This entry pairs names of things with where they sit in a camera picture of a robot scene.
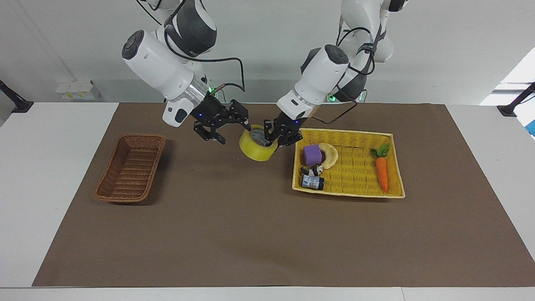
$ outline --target purple cube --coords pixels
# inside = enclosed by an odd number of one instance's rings
[[[303,147],[303,158],[306,166],[320,164],[322,162],[322,151],[319,149],[319,145],[313,144]]]

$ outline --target yellow tape roll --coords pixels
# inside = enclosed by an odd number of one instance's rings
[[[254,140],[251,138],[251,133],[258,132],[258,130],[261,131],[263,136],[264,127],[262,127],[261,125],[253,124],[251,126],[251,132],[245,130],[240,138],[240,148],[241,151],[245,154],[245,156],[248,156],[250,159],[253,159],[258,162],[264,162],[271,158],[271,155],[273,155],[275,150],[277,150],[279,144],[275,140],[273,142],[273,145],[271,145],[270,147],[265,147],[254,142]]]

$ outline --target white table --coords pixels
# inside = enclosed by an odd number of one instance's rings
[[[535,300],[535,288],[29,288],[117,108],[36,103],[0,127],[0,300]],[[494,107],[448,106],[535,255],[535,141]]]

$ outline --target carrot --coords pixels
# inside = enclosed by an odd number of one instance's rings
[[[389,148],[390,143],[387,143],[379,147],[379,151],[374,148],[371,149],[371,153],[377,156],[375,166],[377,167],[377,173],[379,174],[379,183],[381,184],[381,188],[384,192],[388,192],[388,171],[386,168],[385,157],[388,154]]]

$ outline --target brown tabletop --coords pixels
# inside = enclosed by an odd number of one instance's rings
[[[305,124],[394,134],[398,200],[293,191],[293,147],[254,162],[240,126],[220,130],[227,145],[205,142],[192,118],[166,125],[164,107],[119,105],[34,286],[535,286],[535,264],[445,106],[361,104],[331,125]],[[258,122],[279,112],[247,108]],[[125,133],[167,138],[149,197],[94,200]]]

